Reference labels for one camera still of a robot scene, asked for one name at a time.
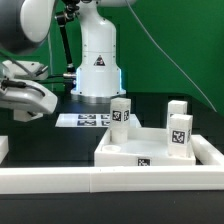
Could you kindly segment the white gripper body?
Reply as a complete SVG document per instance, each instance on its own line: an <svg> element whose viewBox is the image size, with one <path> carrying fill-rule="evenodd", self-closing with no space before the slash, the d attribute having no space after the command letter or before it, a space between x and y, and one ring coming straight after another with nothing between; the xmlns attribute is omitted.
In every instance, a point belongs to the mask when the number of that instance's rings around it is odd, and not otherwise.
<svg viewBox="0 0 224 224"><path fill-rule="evenodd" d="M9 60L0 62L0 108L31 113L51 114L58 99L41 84L30 79L18 79L9 68Z"/></svg>

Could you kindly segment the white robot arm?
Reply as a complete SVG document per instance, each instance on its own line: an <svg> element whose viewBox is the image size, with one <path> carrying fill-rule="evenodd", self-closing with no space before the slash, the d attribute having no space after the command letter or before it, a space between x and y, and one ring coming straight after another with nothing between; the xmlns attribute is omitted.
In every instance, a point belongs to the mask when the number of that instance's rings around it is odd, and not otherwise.
<svg viewBox="0 0 224 224"><path fill-rule="evenodd" d="M136 0L89 0L78 4L82 63L73 95L94 101L124 95L121 70L116 64L116 28L97 8L121 7ZM0 0L0 49L25 54L40 46L49 32L56 0ZM42 85L6 77L0 80L0 107L51 114L57 96Z"/></svg>

